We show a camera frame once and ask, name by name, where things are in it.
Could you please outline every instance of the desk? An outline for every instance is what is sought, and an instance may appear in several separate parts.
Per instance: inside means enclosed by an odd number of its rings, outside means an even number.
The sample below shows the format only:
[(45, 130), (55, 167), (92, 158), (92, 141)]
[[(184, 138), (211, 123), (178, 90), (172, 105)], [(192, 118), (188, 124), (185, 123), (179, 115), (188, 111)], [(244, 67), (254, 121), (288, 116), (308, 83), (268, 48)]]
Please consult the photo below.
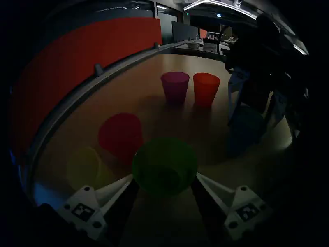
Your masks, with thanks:
[[(186, 102), (182, 107), (166, 105), (160, 76), (169, 71), (182, 71), (190, 76)], [(211, 109), (193, 106), (192, 77), (198, 72), (211, 73), (221, 79)], [(290, 160), (285, 155), (291, 143), (289, 127), (283, 119), (260, 144), (250, 147), (243, 156), (227, 158), (229, 78), (230, 74), (220, 61), (175, 54), (156, 55), (119, 74), (81, 103), (46, 144), (35, 175), (34, 198), (37, 204), (46, 202), (57, 208), (73, 194), (64, 172), (68, 158), (80, 147), (95, 148), (117, 179), (127, 174), (97, 143), (99, 127), (119, 112), (131, 112), (140, 118), (146, 142), (156, 137), (179, 138), (195, 150), (199, 172), (231, 188), (248, 185), (262, 195), (290, 172), (287, 166)], [(173, 229), (175, 235), (182, 238), (170, 238)], [(140, 190), (122, 244), (142, 245), (148, 241), (154, 245), (157, 239), (150, 236), (162, 237), (165, 242), (174, 241), (175, 244), (188, 241), (191, 245), (209, 245), (191, 189), (164, 199), (151, 198)]]

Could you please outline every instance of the screw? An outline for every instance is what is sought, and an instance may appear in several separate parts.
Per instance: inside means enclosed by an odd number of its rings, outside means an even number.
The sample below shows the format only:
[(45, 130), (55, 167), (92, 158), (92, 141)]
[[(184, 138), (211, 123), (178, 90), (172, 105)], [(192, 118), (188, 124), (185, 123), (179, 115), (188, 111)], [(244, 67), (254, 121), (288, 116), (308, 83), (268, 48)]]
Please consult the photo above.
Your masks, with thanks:
[(79, 230), (79, 232), (80, 232), (81, 234), (85, 235), (85, 236), (88, 236), (87, 231), (84, 230), (84, 229)]
[(238, 226), (238, 223), (236, 222), (236, 221), (232, 221), (231, 223), (229, 223), (229, 227), (231, 228), (231, 229), (234, 229), (234, 228), (236, 228)]
[(265, 205), (265, 204), (261, 205), (261, 206), (260, 206), (260, 209), (261, 209), (261, 210), (265, 210), (265, 209), (266, 209), (266, 205)]
[(95, 222), (93, 223), (93, 227), (95, 227), (95, 228), (101, 228), (101, 227), (102, 227), (102, 224), (99, 223), (98, 221), (95, 221)]

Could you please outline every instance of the plastic cup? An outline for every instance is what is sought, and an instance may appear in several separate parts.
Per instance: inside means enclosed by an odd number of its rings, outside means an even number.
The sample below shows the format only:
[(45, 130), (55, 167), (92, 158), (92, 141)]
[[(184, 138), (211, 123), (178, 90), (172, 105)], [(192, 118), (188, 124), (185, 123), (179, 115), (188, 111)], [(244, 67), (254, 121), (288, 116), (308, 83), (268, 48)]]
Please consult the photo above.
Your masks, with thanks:
[(197, 73), (193, 76), (195, 104), (211, 107), (216, 96), (220, 79), (212, 74)]
[(161, 76), (163, 91), (169, 104), (184, 103), (189, 79), (189, 75), (183, 72), (168, 72)]
[(79, 190), (85, 185), (99, 189), (113, 182), (114, 175), (93, 148), (84, 147), (69, 158), (66, 179), (74, 190)]
[(110, 117), (98, 131), (98, 143), (123, 164), (131, 165), (135, 153), (143, 144), (140, 120), (131, 113)]
[(173, 138), (144, 144), (132, 163), (134, 179), (154, 196), (172, 196), (190, 186), (197, 173), (197, 157), (190, 146)]

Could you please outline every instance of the orange wall panel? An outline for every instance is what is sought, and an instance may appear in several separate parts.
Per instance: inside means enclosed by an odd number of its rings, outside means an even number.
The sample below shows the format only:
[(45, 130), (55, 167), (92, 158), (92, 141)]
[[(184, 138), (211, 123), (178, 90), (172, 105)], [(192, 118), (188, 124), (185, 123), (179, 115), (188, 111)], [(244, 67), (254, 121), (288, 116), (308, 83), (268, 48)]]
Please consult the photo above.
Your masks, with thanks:
[(207, 31), (200, 28), (200, 38), (205, 38), (207, 36)]
[(110, 65), (162, 44), (160, 20), (111, 19), (73, 30), (50, 43), (25, 67), (13, 87), (9, 137), (13, 153), (24, 154), (51, 110), (72, 89)]

